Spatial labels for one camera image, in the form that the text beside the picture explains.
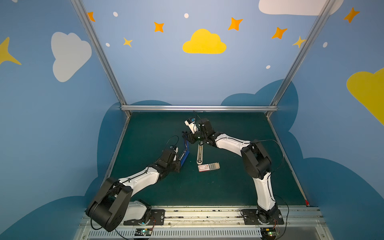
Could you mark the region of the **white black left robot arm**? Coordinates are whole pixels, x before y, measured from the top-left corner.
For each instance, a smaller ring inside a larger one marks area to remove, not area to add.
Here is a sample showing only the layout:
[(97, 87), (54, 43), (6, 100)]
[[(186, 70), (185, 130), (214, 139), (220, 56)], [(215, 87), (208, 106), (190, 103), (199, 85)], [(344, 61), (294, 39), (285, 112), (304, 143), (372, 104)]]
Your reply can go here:
[(147, 225), (151, 221), (152, 207), (144, 201), (131, 201), (131, 197), (144, 188), (163, 180), (182, 166), (175, 145), (162, 151), (161, 156), (144, 170), (129, 177), (107, 178), (86, 209), (91, 222), (96, 222), (107, 232), (114, 231), (120, 223)]

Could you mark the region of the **beige black stapler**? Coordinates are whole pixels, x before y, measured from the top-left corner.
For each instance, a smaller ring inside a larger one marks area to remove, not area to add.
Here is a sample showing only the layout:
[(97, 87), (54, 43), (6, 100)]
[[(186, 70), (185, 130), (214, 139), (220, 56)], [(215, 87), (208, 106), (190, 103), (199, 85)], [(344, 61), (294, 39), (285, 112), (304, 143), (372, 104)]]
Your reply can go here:
[(199, 144), (198, 154), (197, 154), (197, 164), (198, 165), (201, 165), (203, 163), (203, 150), (204, 150), (203, 144)]

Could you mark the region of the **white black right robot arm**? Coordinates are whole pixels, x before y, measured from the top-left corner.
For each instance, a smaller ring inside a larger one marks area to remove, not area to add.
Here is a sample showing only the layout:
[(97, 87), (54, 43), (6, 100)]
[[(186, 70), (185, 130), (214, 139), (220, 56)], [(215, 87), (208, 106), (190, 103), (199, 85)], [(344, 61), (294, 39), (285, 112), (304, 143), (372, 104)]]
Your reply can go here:
[(258, 220), (269, 224), (278, 210), (271, 184), (271, 159), (261, 141), (246, 141), (231, 137), (213, 129), (208, 119), (189, 118), (185, 121), (189, 131), (183, 138), (194, 144), (207, 144), (239, 155), (243, 159), (246, 172), (253, 178), (257, 192)]

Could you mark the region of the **red white staple box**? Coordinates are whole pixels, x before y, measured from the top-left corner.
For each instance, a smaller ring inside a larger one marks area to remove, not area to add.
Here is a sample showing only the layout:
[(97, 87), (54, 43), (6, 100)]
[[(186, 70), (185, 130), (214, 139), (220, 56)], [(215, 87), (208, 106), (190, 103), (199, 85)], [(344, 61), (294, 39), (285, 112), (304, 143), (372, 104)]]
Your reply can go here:
[(198, 165), (198, 170), (199, 170), (200, 173), (201, 172), (208, 172), (208, 171), (218, 170), (218, 169), (220, 169), (220, 164), (219, 163)]

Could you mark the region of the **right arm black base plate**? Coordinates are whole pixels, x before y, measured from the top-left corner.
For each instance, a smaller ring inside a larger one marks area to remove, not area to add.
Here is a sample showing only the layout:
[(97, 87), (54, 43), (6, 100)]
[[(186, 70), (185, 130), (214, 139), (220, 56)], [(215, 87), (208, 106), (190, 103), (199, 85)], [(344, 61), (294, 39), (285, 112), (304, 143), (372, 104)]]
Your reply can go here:
[(280, 210), (242, 209), (241, 216), (245, 225), (284, 225), (285, 221)]

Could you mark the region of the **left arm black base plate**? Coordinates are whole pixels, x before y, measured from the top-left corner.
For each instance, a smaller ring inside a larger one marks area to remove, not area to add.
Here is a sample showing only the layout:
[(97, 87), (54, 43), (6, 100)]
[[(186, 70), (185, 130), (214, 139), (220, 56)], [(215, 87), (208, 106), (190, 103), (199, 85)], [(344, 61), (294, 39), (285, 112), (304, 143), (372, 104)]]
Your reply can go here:
[(139, 220), (123, 221), (124, 226), (163, 226), (165, 220), (164, 209), (147, 210), (144, 216)]

